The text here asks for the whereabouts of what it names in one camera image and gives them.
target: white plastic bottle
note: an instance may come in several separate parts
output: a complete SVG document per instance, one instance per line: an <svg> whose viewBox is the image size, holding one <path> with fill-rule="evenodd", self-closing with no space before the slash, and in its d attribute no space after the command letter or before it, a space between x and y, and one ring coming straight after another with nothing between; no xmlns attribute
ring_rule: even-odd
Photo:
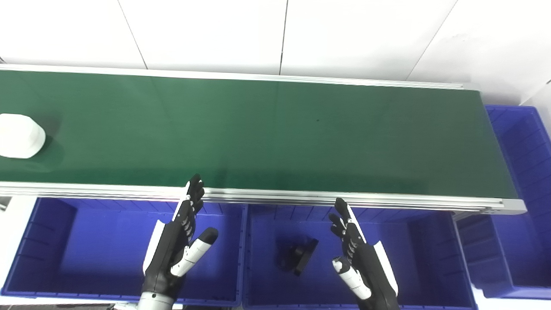
<svg viewBox="0 0 551 310"><path fill-rule="evenodd" d="M44 145L46 133L32 118L0 114L0 156L30 158Z"/></svg>

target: white wall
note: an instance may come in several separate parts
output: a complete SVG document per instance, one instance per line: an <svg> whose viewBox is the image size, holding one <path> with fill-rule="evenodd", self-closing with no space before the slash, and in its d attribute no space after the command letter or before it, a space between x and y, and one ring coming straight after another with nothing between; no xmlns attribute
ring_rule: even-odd
<svg viewBox="0 0 551 310"><path fill-rule="evenodd" d="M1 8L7 63L471 82L498 104L524 102L551 79L543 0L18 0Z"/></svg>
<svg viewBox="0 0 551 310"><path fill-rule="evenodd" d="M533 97L522 105L535 106L542 118L547 133L551 136L551 81L542 87Z"/></svg>
<svg viewBox="0 0 551 310"><path fill-rule="evenodd" d="M6 63L145 68L117 0L0 2Z"/></svg>
<svg viewBox="0 0 551 310"><path fill-rule="evenodd" d="M549 2L459 0L411 81L473 82L485 103L520 104L551 79Z"/></svg>

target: blue storage bin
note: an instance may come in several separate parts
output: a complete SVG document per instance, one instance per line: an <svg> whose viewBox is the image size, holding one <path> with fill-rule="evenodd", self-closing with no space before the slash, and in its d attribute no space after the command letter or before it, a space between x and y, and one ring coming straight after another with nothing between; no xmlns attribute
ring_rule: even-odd
<svg viewBox="0 0 551 310"><path fill-rule="evenodd" d="M157 220L170 221L176 203L38 199L4 295L137 301L142 264ZM246 205L204 204L197 234L219 238L187 274L178 302L201 306L241 303Z"/></svg>
<svg viewBox="0 0 551 310"><path fill-rule="evenodd" d="M473 284L486 297L551 299L551 143L531 106L486 107L527 213L457 222Z"/></svg>
<svg viewBox="0 0 551 310"><path fill-rule="evenodd" d="M333 269L342 255L331 233L329 207L249 208L245 255L245 309L357 309ZM427 210L355 209L368 243L383 242L398 282L403 309L475 309L451 213ZM278 266L278 253L319 240L300 276Z"/></svg>

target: black plastic part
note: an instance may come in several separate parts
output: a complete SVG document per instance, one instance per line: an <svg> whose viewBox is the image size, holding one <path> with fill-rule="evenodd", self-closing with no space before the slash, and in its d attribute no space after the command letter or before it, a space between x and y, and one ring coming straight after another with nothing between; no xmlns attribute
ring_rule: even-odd
<svg viewBox="0 0 551 310"><path fill-rule="evenodd" d="M295 253L297 258L299 258L299 263L296 265L293 273L296 276L300 276L302 271L304 271L304 268L308 264L308 261L310 261L310 257L312 257L312 253L316 249L316 246L318 244L317 239L312 239L308 244L304 247L298 246L295 248Z"/></svg>
<svg viewBox="0 0 551 310"><path fill-rule="evenodd" d="M308 261L310 261L318 242L317 239L311 239L306 244L298 244L283 249L277 261L279 268L284 271L292 270L296 276L300 276Z"/></svg>

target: robotic hand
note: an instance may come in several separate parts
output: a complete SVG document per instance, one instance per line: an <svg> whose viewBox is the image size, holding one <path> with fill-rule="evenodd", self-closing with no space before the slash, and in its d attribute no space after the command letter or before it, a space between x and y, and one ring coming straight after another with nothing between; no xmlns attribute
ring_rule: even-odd
<svg viewBox="0 0 551 310"><path fill-rule="evenodd" d="M145 280L138 310L170 310L185 280L186 273L195 266L218 237L218 231L207 228L193 242L195 216L203 207L203 181L194 175L184 188L168 224L157 221L143 263Z"/></svg>
<svg viewBox="0 0 551 310"><path fill-rule="evenodd" d="M398 285L379 241L367 244L352 209L337 198L335 209L340 217L330 214L331 231L342 240L345 257L333 259L333 267L356 295L360 310L398 310Z"/></svg>

